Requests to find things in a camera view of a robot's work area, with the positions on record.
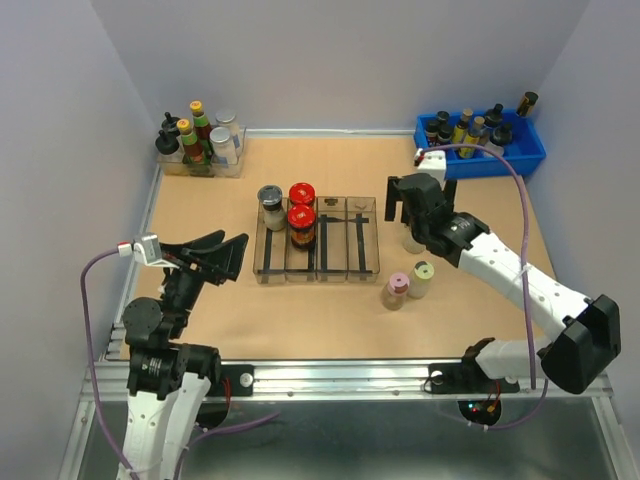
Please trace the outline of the white powder jar black lid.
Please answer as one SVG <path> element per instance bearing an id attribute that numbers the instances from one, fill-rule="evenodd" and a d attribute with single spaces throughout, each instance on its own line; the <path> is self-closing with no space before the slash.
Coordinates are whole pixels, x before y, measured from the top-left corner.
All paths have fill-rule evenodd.
<path id="1" fill-rule="evenodd" d="M 265 185 L 258 191 L 257 198 L 263 211 L 265 226 L 271 231 L 283 230 L 287 220 L 282 190 L 276 185 Z"/>

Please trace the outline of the red lid sauce jar front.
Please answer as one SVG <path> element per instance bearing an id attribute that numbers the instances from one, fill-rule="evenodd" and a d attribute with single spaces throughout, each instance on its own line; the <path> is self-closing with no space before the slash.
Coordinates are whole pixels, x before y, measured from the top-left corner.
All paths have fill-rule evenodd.
<path id="1" fill-rule="evenodd" d="M 316 241 L 316 213 L 308 205 L 295 204 L 287 214 L 290 239 L 294 247 L 310 250 Z"/>

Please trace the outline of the red lid sauce jar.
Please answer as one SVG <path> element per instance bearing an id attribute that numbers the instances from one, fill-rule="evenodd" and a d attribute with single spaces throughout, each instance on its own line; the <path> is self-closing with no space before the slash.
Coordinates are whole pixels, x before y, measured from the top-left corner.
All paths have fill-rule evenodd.
<path id="1" fill-rule="evenodd" d="M 310 250 L 316 241 L 316 213 L 308 205 L 295 204 L 287 214 L 290 239 L 294 247 Z"/>
<path id="2" fill-rule="evenodd" d="M 294 183 L 290 187 L 288 194 L 292 206 L 305 205 L 310 208 L 315 207 L 316 191 L 315 188 L 307 182 Z"/>

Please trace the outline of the red lid sauce jar back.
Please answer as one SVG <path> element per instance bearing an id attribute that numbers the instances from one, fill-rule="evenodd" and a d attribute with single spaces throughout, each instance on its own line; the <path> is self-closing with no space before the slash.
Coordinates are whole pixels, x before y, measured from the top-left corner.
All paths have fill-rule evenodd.
<path id="1" fill-rule="evenodd" d="M 288 194 L 292 206 L 305 205 L 310 208 L 315 207 L 316 191 L 315 188 L 307 182 L 294 183 L 290 187 Z"/>

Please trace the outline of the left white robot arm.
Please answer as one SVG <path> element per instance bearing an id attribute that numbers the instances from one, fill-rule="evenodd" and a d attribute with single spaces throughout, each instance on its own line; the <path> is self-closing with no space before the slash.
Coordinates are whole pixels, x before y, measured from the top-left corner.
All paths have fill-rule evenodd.
<path id="1" fill-rule="evenodd" d="M 118 245 L 120 256 L 164 274 L 159 297 L 136 298 L 122 312 L 129 373 L 118 478 L 165 478 L 177 466 L 205 394 L 221 386 L 218 349 L 179 338 L 204 285 L 238 278 L 248 241 L 246 233 L 227 238 L 217 230 L 181 244 L 144 233 Z"/>

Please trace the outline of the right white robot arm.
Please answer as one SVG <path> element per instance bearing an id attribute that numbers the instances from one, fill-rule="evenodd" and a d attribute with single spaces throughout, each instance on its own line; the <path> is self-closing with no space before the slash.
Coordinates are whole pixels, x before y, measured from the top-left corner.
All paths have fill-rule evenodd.
<path id="1" fill-rule="evenodd" d="M 582 394 L 621 352 L 620 309 L 605 294 L 572 290 L 515 253 L 488 225 L 454 209 L 457 183 L 427 173 L 387 180 L 385 218 L 407 225 L 428 252 L 485 284 L 525 314 L 527 339 L 478 341 L 460 366 L 463 384 L 482 390 L 494 380 L 544 378 Z"/>

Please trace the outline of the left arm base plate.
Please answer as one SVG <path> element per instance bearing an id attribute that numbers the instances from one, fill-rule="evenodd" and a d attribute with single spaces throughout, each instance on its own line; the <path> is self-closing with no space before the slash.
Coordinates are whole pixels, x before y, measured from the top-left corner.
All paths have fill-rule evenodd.
<path id="1" fill-rule="evenodd" d="M 251 397 L 254 390 L 255 367 L 252 364 L 226 364 L 220 368 L 218 381 L 213 381 L 208 398 L 222 398 L 225 395 L 225 385 L 231 389 L 232 397 Z"/>

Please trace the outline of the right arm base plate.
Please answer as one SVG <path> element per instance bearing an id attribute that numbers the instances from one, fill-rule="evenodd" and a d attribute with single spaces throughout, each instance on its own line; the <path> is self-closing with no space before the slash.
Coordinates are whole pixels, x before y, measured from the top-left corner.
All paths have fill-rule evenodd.
<path id="1" fill-rule="evenodd" d="M 429 384 L 433 394 L 482 394 L 496 392 L 518 393 L 518 382 L 490 379 L 475 363 L 462 361 L 436 362 L 428 367 Z"/>

